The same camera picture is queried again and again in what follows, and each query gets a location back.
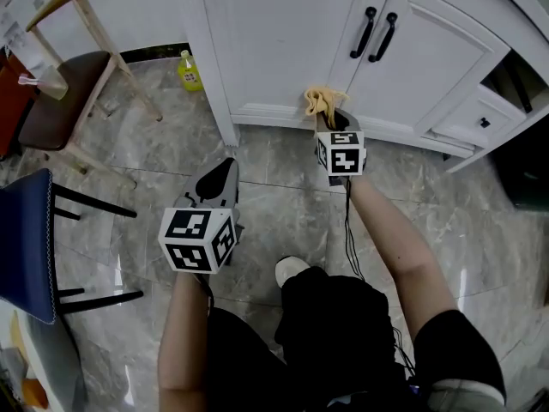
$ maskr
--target yellow object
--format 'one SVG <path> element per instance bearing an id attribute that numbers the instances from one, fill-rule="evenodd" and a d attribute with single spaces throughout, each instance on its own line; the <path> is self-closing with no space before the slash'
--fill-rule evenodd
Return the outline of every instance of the yellow object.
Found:
<path id="1" fill-rule="evenodd" d="M 336 98 L 344 98 L 346 100 L 349 97 L 343 92 L 337 92 L 330 87 L 312 86 L 305 91 L 305 98 L 309 102 L 309 106 L 305 110 L 307 116 L 312 116 L 320 112 L 326 113 L 328 119 L 329 128 L 335 130 L 335 101 Z"/>
<path id="2" fill-rule="evenodd" d="M 25 344 L 23 343 L 23 336 L 21 335 L 17 312 L 14 312 L 14 315 L 11 317 L 11 322 L 9 323 L 9 335 L 11 336 L 13 346 L 19 349 L 23 359 L 25 359 L 25 362 L 28 364 L 27 350 L 25 349 Z"/>
<path id="3" fill-rule="evenodd" d="M 21 390 L 23 392 L 23 402 L 27 406 L 48 409 L 48 397 L 37 379 L 23 379 Z"/>
<path id="4" fill-rule="evenodd" d="M 195 92 L 204 88 L 200 75 L 198 74 L 195 59 L 189 54 L 189 51 L 181 52 L 178 73 L 183 82 L 183 86 L 190 92 Z"/>

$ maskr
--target white shoe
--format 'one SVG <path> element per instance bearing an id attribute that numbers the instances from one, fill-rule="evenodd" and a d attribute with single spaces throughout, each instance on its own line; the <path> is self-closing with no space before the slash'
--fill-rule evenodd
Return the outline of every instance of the white shoe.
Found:
<path id="1" fill-rule="evenodd" d="M 298 273 L 309 268 L 310 265 L 303 259 L 299 259 L 298 257 L 284 257 L 276 263 L 276 267 L 274 268 L 274 276 L 276 276 L 278 286 L 282 288 L 284 282 L 286 282 L 289 278 L 296 276 Z"/>

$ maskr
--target drawer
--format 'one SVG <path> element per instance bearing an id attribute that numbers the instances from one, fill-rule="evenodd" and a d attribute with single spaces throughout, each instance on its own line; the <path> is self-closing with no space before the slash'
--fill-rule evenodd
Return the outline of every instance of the drawer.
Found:
<path id="1" fill-rule="evenodd" d="M 473 94 L 432 130 L 486 148 L 493 139 L 513 130 L 525 119 L 525 112 L 489 88 L 479 85 Z"/>

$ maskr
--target red object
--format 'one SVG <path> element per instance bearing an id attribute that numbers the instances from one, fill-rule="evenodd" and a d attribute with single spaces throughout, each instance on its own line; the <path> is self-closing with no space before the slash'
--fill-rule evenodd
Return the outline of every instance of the red object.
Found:
<path id="1" fill-rule="evenodd" d="M 9 154 L 21 115 L 27 103 L 35 97 L 34 88 L 17 83 L 21 73 L 30 74 L 15 55 L 6 58 L 0 49 L 0 156 Z"/>

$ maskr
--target door handle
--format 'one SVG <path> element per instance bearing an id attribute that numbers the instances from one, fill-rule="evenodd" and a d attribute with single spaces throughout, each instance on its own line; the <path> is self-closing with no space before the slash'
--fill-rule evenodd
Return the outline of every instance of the door handle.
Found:
<path id="1" fill-rule="evenodd" d="M 379 46 L 379 50 L 377 51 L 376 55 L 370 55 L 368 57 L 368 61 L 371 63 L 375 63 L 376 61 L 381 60 L 383 58 L 383 55 L 385 54 L 385 51 L 387 50 L 387 47 L 389 46 L 389 43 L 391 42 L 391 39 L 393 38 L 393 33 L 395 33 L 395 21 L 398 18 L 398 15 L 394 12 L 389 12 L 387 14 L 387 21 L 389 22 L 389 30 L 385 34 L 385 38 L 381 42 L 381 45 Z"/>
<path id="2" fill-rule="evenodd" d="M 364 33 L 362 34 L 362 38 L 360 39 L 359 48 L 356 51 L 351 52 L 351 58 L 358 58 L 360 55 L 362 55 L 362 52 L 366 48 L 366 45 L 368 44 L 368 39 L 370 39 L 371 31 L 374 28 L 374 17 L 376 16 L 376 13 L 376 8 L 372 8 L 372 6 L 366 8 L 368 24 L 366 25 Z"/>

